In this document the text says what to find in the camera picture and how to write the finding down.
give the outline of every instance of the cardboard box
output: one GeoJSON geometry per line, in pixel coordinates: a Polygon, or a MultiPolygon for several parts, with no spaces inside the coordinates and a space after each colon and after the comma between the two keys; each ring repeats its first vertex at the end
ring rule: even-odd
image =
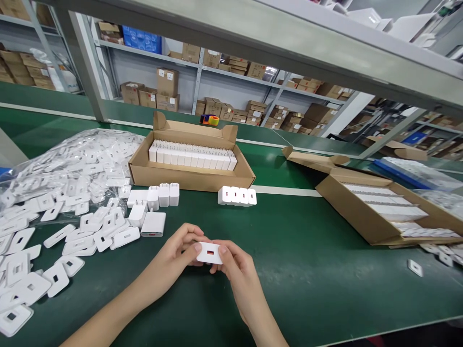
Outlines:
{"type": "Polygon", "coordinates": [[[174,59],[180,59],[180,60],[183,59],[183,54],[179,53],[179,52],[169,51],[168,56],[170,56],[171,58],[174,58],[174,59]]]}
{"type": "Polygon", "coordinates": [[[203,65],[218,68],[220,64],[220,57],[222,53],[205,49],[204,50],[204,57],[203,57],[203,65]]]}
{"type": "Polygon", "coordinates": [[[319,104],[311,104],[304,114],[304,118],[316,121],[317,123],[328,124],[337,114],[337,110],[319,104]]]}
{"type": "Polygon", "coordinates": [[[45,80],[45,79],[36,79],[34,78],[34,83],[37,87],[40,88],[45,88],[45,89],[50,89],[50,90],[56,90],[54,87],[54,84],[51,79],[45,80]]]}
{"type": "Polygon", "coordinates": [[[140,105],[140,97],[138,96],[138,89],[144,87],[143,83],[126,82],[121,84],[122,99],[126,104],[140,105]]]}
{"type": "Polygon", "coordinates": [[[230,66],[229,66],[229,65],[222,64],[222,63],[220,63],[220,64],[218,65],[218,69],[219,69],[219,70],[223,70],[223,71],[228,71],[228,72],[230,72],[230,66]]]}
{"type": "Polygon", "coordinates": [[[192,63],[198,63],[200,53],[201,53],[201,47],[198,47],[198,46],[195,46],[189,43],[183,43],[183,50],[182,50],[183,60],[189,61],[192,63]]]}
{"type": "Polygon", "coordinates": [[[251,62],[247,68],[246,76],[261,80],[264,78],[266,65],[251,62]]]}
{"type": "Polygon", "coordinates": [[[156,94],[156,108],[166,111],[178,111],[178,103],[180,102],[180,95],[175,97],[156,94]]]}
{"type": "Polygon", "coordinates": [[[331,83],[323,83],[318,87],[316,94],[337,99],[342,93],[343,88],[331,83]]]}
{"type": "Polygon", "coordinates": [[[137,186],[158,186],[160,183],[179,183],[181,189],[217,192],[223,186],[249,188],[256,176],[236,145],[236,125],[222,129],[166,120],[162,112],[154,111],[153,131],[129,160],[129,168],[137,186]],[[233,151],[236,167],[233,171],[204,169],[183,165],[152,162],[148,150],[154,139],[190,145],[223,148],[233,151]]]}
{"type": "Polygon", "coordinates": [[[140,87],[138,89],[138,96],[140,98],[140,105],[144,107],[157,108],[156,106],[156,94],[158,91],[154,88],[147,86],[140,87]]]}
{"type": "MultiPolygon", "coordinates": [[[[370,147],[376,141],[379,140],[380,137],[368,136],[362,142],[362,144],[364,146],[370,147]]],[[[428,160],[428,156],[425,151],[407,146],[403,143],[396,141],[389,141],[383,148],[380,149],[380,153],[388,157],[396,157],[410,160],[428,160]]]]}
{"type": "Polygon", "coordinates": [[[157,68],[158,93],[176,97],[178,94],[178,71],[157,68]]]}
{"type": "Polygon", "coordinates": [[[19,53],[21,56],[21,60],[23,61],[23,64],[26,66],[30,67],[38,67],[38,68],[43,68],[46,69],[47,65],[44,63],[41,63],[37,59],[34,58],[32,54],[29,53],[19,53]]]}
{"type": "Polygon", "coordinates": [[[47,69],[42,69],[38,67],[26,67],[29,75],[35,79],[50,80],[50,74],[47,69]]]}
{"type": "Polygon", "coordinates": [[[230,66],[230,72],[233,72],[233,73],[241,75],[241,76],[244,76],[245,73],[246,73],[246,71],[238,70],[238,69],[235,69],[235,68],[233,68],[231,66],[230,66]]]}
{"type": "Polygon", "coordinates": [[[0,10],[4,15],[30,21],[21,0],[0,0],[0,10]]]}
{"type": "Polygon", "coordinates": [[[220,119],[232,120],[234,116],[233,106],[230,104],[222,103],[222,110],[220,111],[220,119]]]}
{"type": "Polygon", "coordinates": [[[206,107],[206,103],[204,101],[196,101],[196,109],[194,111],[194,114],[196,116],[200,116],[204,114],[204,109],[206,107]]]}
{"type": "Polygon", "coordinates": [[[220,117],[222,111],[222,102],[219,99],[205,97],[206,109],[204,114],[213,114],[214,116],[220,117]]]}
{"type": "MultiPolygon", "coordinates": [[[[277,84],[282,85],[283,80],[279,80],[277,84]]],[[[288,82],[286,82],[286,87],[296,89],[298,87],[298,84],[293,80],[289,80],[288,82]]]]}
{"type": "Polygon", "coordinates": [[[371,245],[446,244],[463,241],[463,238],[403,238],[395,226],[342,183],[387,187],[398,195],[403,195],[405,199],[429,214],[415,221],[424,228],[447,228],[463,236],[463,221],[388,178],[372,172],[338,166],[347,163],[348,157],[321,157],[294,152],[292,147],[285,147],[282,151],[287,160],[328,174],[315,189],[371,245]]]}

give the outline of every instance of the metal shelf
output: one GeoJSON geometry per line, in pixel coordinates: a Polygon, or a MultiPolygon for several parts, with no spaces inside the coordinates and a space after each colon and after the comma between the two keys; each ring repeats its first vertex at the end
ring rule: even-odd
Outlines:
{"type": "Polygon", "coordinates": [[[117,43],[107,42],[107,41],[103,41],[103,40],[99,40],[98,42],[99,42],[100,46],[106,46],[106,47],[110,47],[110,48],[117,49],[117,50],[120,50],[120,51],[126,51],[126,52],[130,52],[130,53],[134,53],[134,54],[140,54],[140,55],[148,56],[148,57],[159,59],[159,60],[165,60],[165,61],[168,61],[168,62],[171,62],[171,63],[174,63],[174,64],[178,64],[178,65],[183,65],[183,66],[188,66],[188,67],[195,67],[195,68],[199,67],[199,65],[196,64],[196,63],[187,62],[187,61],[184,61],[184,60],[181,60],[181,59],[175,59],[175,58],[172,58],[172,57],[167,56],[167,55],[162,55],[162,54],[157,54],[157,53],[152,53],[152,52],[146,52],[146,51],[143,51],[143,50],[140,50],[140,49],[137,49],[137,48],[127,47],[127,46],[119,45],[117,43]]]}
{"type": "Polygon", "coordinates": [[[291,93],[302,94],[302,95],[309,96],[309,97],[312,97],[312,98],[315,98],[315,99],[329,101],[329,102],[332,102],[332,103],[338,104],[338,105],[344,105],[346,103],[345,101],[329,98],[327,96],[318,95],[318,94],[314,94],[314,93],[308,93],[308,92],[305,92],[305,91],[299,91],[299,90],[294,89],[294,88],[284,87],[283,90],[287,91],[287,92],[291,92],[291,93]]]}
{"type": "MultiPolygon", "coordinates": [[[[8,22],[8,23],[13,23],[13,24],[18,24],[23,27],[29,27],[29,28],[34,28],[34,25],[30,21],[26,21],[24,19],[19,19],[15,17],[10,17],[4,14],[0,14],[0,21],[2,22],[8,22]]],[[[60,36],[56,30],[56,28],[53,27],[46,27],[46,26],[41,26],[43,29],[43,32],[45,35],[52,35],[52,36],[60,36]]]]}

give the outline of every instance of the finger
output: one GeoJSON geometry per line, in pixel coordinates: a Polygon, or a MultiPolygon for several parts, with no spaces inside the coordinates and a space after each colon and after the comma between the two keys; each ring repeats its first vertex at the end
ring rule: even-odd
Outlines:
{"type": "Polygon", "coordinates": [[[227,246],[220,245],[218,248],[218,254],[222,259],[224,267],[227,269],[225,274],[227,275],[230,281],[238,280],[242,273],[235,260],[233,259],[233,254],[230,252],[227,246]]]}
{"type": "Polygon", "coordinates": [[[196,261],[196,257],[201,253],[202,248],[200,243],[195,242],[180,256],[176,257],[173,262],[177,270],[182,272],[190,262],[196,261]]]}

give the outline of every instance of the stacked cardboard box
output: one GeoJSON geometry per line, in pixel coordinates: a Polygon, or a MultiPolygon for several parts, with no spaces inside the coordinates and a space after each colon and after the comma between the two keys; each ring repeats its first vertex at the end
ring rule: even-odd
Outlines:
{"type": "Polygon", "coordinates": [[[230,66],[230,72],[244,76],[247,71],[248,61],[243,58],[231,55],[225,59],[225,63],[230,66]]]}
{"type": "Polygon", "coordinates": [[[308,93],[315,93],[318,88],[323,84],[322,81],[304,77],[302,79],[293,79],[298,84],[297,90],[301,90],[308,93]]]}
{"type": "Polygon", "coordinates": [[[248,118],[247,114],[248,114],[248,111],[236,109],[231,121],[234,121],[236,123],[246,123],[247,118],[248,118]]]}
{"type": "Polygon", "coordinates": [[[264,78],[266,68],[266,65],[250,62],[247,67],[246,76],[261,80],[264,78]]]}
{"type": "Polygon", "coordinates": [[[289,112],[286,116],[281,129],[290,133],[297,133],[301,129],[300,122],[303,119],[302,113],[299,112],[289,112]]]}
{"type": "Polygon", "coordinates": [[[13,79],[16,83],[23,85],[35,85],[34,80],[30,76],[26,65],[23,63],[21,54],[24,53],[0,51],[0,55],[10,71],[10,76],[13,76],[13,79]]]}
{"type": "Polygon", "coordinates": [[[156,77],[158,80],[157,108],[177,112],[180,102],[178,71],[158,68],[156,77]]]}
{"type": "Polygon", "coordinates": [[[199,54],[201,53],[201,47],[191,45],[189,43],[183,43],[182,59],[192,63],[199,62],[199,54]]]}
{"type": "Polygon", "coordinates": [[[204,109],[206,107],[206,102],[205,101],[196,101],[196,109],[194,111],[194,114],[196,116],[200,116],[204,114],[204,109]]]}
{"type": "Polygon", "coordinates": [[[124,45],[124,38],[118,25],[108,22],[98,22],[101,39],[104,41],[124,45]]]}
{"type": "Polygon", "coordinates": [[[204,114],[213,114],[214,116],[220,117],[222,112],[222,102],[216,98],[205,97],[206,108],[204,114]]]}
{"type": "Polygon", "coordinates": [[[234,116],[233,106],[230,104],[222,103],[222,110],[220,111],[220,119],[232,121],[234,116]]]}
{"type": "Polygon", "coordinates": [[[205,49],[204,57],[203,57],[203,65],[208,66],[208,67],[218,68],[221,57],[222,57],[222,53],[205,49]]]}

